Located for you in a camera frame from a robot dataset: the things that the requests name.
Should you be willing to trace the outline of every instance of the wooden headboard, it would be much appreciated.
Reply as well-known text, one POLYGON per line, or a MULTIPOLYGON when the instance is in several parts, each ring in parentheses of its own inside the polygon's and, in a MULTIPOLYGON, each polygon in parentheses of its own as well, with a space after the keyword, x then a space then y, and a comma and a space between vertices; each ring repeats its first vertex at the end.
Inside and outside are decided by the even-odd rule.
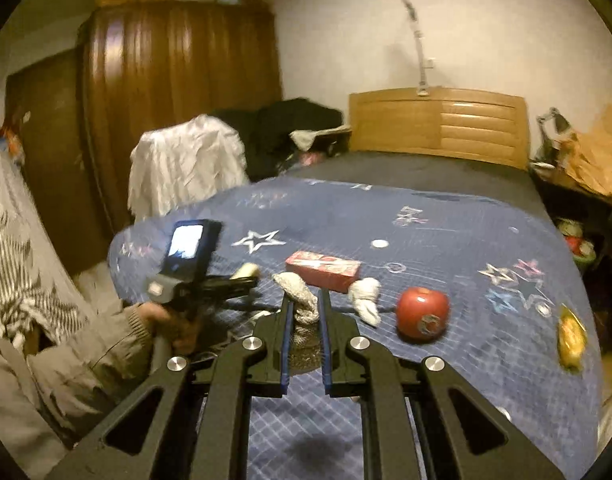
POLYGON ((353 151, 471 158, 525 170, 529 129, 521 97, 481 90, 415 88, 350 95, 353 151))

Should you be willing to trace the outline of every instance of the blue bedspread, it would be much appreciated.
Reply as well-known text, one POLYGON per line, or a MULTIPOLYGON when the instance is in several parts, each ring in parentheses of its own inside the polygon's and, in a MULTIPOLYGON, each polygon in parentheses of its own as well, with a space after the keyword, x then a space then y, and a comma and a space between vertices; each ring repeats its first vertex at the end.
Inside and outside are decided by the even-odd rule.
MULTIPOLYGON (((118 234, 109 263, 120 297, 143 301, 144 279, 159 269, 173 224, 211 218, 225 223, 211 272, 228 274, 243 262, 268 276, 284 270, 297 250, 361 260, 362 277, 382 283, 377 329, 363 334, 398 355, 444 357, 515 424, 570 480, 595 459, 600 404, 600 354, 579 273, 553 225, 490 199, 391 187, 279 177, 222 192, 141 222, 118 234), (373 240, 388 246, 375 248, 373 240), (444 291, 449 328, 424 346, 402 342, 393 309, 410 286, 444 291), (558 362, 561 304, 589 332, 583 372, 558 362)), ((260 285, 263 304, 279 305, 282 291, 260 285)), ((334 307, 352 312, 347 297, 334 307)), ((245 314, 219 314, 241 332, 245 314)), ((324 396, 319 371, 291 379, 283 399, 254 399, 251 479, 363 478, 359 408, 324 396)))

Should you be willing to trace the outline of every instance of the gray mattress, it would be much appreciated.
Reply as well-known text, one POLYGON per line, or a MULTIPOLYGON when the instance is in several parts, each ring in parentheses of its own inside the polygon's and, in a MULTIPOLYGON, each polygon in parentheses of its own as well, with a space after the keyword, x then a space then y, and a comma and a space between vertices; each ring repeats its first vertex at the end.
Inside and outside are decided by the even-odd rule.
POLYGON ((299 178, 485 196, 548 221, 544 204, 527 171, 478 160, 350 152, 289 174, 299 178))

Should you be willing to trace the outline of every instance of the wooden wardrobe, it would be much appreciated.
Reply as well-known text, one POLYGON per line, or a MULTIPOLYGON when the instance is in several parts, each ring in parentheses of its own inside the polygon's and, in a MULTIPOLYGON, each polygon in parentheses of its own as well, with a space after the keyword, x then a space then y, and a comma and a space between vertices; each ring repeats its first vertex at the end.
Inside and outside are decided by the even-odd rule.
POLYGON ((153 2, 98 9, 80 30, 84 138, 112 232, 131 222, 131 151, 142 133, 282 98, 267 9, 153 2))

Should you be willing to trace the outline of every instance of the red box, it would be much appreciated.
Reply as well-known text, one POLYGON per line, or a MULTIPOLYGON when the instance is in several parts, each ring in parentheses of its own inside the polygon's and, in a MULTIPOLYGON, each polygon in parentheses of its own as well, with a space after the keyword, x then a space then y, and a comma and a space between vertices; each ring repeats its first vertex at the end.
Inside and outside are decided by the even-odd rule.
POLYGON ((307 285, 319 286, 336 292, 348 292, 348 287, 359 277, 362 263, 326 254, 297 251, 286 260, 286 270, 302 277, 307 285))

